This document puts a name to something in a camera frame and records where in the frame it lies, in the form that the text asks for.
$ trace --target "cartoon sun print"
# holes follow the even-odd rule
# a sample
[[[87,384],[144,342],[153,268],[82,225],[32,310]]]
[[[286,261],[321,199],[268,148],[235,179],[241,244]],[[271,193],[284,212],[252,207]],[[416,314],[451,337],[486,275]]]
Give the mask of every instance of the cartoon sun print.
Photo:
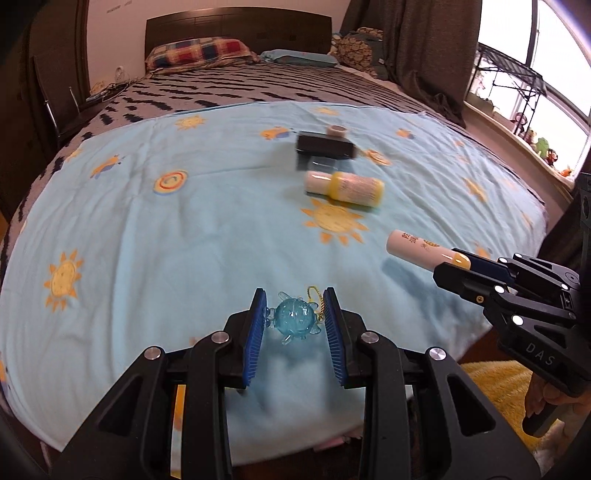
[[[525,221],[527,226],[530,228],[530,230],[533,230],[534,229],[534,222],[531,220],[530,216],[525,212],[521,212],[521,216],[523,217],[523,220]]]
[[[169,171],[154,182],[154,193],[169,195],[179,191],[189,174],[184,170]]]
[[[320,232],[320,242],[323,244],[329,243],[333,238],[333,234],[335,234],[344,246],[349,245],[349,237],[355,238],[360,244],[363,243],[363,238],[356,232],[356,230],[369,230],[369,228],[357,221],[363,218],[362,215],[350,212],[345,207],[331,205],[317,199],[310,200],[316,208],[313,210],[301,209],[302,212],[313,218],[304,225],[323,230]]]
[[[68,155],[68,157],[66,158],[66,162],[69,162],[72,158],[76,158],[81,153],[82,153],[82,149],[81,148],[77,148],[70,155]]]
[[[386,166],[390,166],[392,165],[392,162],[389,161],[386,157],[384,157],[380,152],[378,152],[377,150],[364,150],[363,151],[363,155],[367,158],[369,158],[372,162],[374,162],[377,165],[386,165]]]
[[[410,140],[412,140],[414,138],[413,133],[410,130],[405,130],[404,128],[399,128],[398,131],[396,132],[396,134],[399,137],[409,138]]]
[[[4,391],[5,390],[5,384],[6,384],[6,370],[4,369],[4,364],[2,363],[2,354],[0,353],[0,385],[2,386],[2,389]]]
[[[503,180],[503,183],[505,185],[507,185],[514,192],[517,190],[517,185],[515,185],[515,182],[514,181],[512,181],[510,179],[505,179],[505,180]]]
[[[478,255],[479,257],[487,258],[488,260],[491,259],[492,252],[490,248],[484,248],[478,242],[474,242],[474,245],[476,246],[476,249],[474,250],[474,253],[476,255]]]
[[[188,130],[189,128],[195,128],[198,125],[203,125],[205,119],[201,115],[187,116],[177,120],[174,124],[179,130]]]
[[[291,130],[285,127],[273,127],[269,130],[263,130],[261,137],[265,140],[276,140],[277,138],[287,138],[290,136]]]
[[[101,163],[98,167],[96,167],[92,171],[92,174],[90,175],[90,178],[91,179],[92,178],[94,178],[94,179],[99,178],[101,173],[106,172],[107,170],[112,169],[115,165],[121,165],[121,162],[119,161],[119,155],[115,155],[114,157],[111,157],[106,162]]]
[[[322,115],[333,115],[333,116],[338,116],[340,115],[340,113],[338,113],[336,110],[333,110],[332,108],[328,108],[326,106],[319,106],[318,108],[315,109],[316,113],[321,113]]]
[[[480,185],[474,183],[469,179],[463,180],[466,183],[466,187],[468,187],[468,191],[470,191],[471,194],[476,196],[482,203],[486,203],[486,193],[484,192],[484,190],[482,190]]]
[[[50,290],[50,294],[45,301],[45,306],[51,306],[52,312],[55,312],[58,306],[64,310],[66,308],[66,299],[68,297],[78,298],[74,283],[82,277],[78,272],[78,269],[82,266],[84,260],[76,260],[77,254],[78,250],[74,250],[68,258],[66,253],[62,252],[60,264],[57,267],[53,264],[49,265],[51,278],[47,280],[43,286]]]

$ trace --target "yellow chain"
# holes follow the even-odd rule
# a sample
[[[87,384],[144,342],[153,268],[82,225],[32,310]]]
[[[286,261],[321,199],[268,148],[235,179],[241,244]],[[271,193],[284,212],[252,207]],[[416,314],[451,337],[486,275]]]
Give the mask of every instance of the yellow chain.
[[[310,287],[308,287],[308,290],[307,290],[308,302],[314,301],[314,299],[310,295],[310,290],[314,290],[316,292],[316,294],[318,295],[318,302],[317,303],[318,303],[319,308],[317,310],[315,310],[314,313],[318,317],[318,323],[322,323],[322,322],[324,322],[324,300],[322,299],[322,295],[320,294],[320,290],[318,289],[318,287],[311,285]]]

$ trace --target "patterned cushion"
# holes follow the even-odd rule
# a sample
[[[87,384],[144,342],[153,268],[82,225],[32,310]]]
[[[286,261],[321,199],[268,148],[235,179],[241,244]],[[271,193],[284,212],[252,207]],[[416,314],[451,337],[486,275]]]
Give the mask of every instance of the patterned cushion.
[[[240,40],[222,37],[192,38],[154,47],[146,59],[149,72],[168,73],[191,69],[258,62],[256,53]]]
[[[382,39],[384,33],[375,28],[360,27],[356,31],[336,40],[333,54],[348,67],[369,73],[380,80],[388,80],[384,66]]]

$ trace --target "light blue bedsheet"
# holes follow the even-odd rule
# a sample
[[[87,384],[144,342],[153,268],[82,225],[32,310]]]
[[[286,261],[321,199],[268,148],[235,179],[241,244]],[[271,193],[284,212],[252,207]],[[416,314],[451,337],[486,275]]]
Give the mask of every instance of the light blue bedsheet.
[[[385,182],[380,208],[343,210],[305,194],[296,132],[331,124],[392,162],[353,164]],[[544,208],[437,120],[374,107],[250,103],[86,140],[31,209],[8,264],[8,401],[61,449],[147,346],[189,347],[246,310],[257,287],[275,307],[281,290],[333,286],[344,309],[400,347],[439,345],[458,358],[488,327],[481,309],[388,255],[394,229],[491,258],[535,255]],[[252,387],[244,397],[228,392],[234,463],[304,449],[361,422],[363,392],[339,388],[324,332],[280,340],[268,331]]]

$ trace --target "white bottle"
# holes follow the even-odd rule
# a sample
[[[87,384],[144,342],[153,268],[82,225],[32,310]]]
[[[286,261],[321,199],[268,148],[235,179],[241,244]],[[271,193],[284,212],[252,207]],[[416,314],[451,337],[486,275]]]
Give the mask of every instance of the white bottle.
[[[386,242],[386,250],[390,255],[430,271],[444,262],[466,270],[470,270],[471,266],[470,259],[466,255],[400,230],[390,234]]]
[[[306,173],[306,191],[328,195],[341,202],[376,207],[384,196],[384,182],[344,171],[337,171],[332,175],[309,171]]]

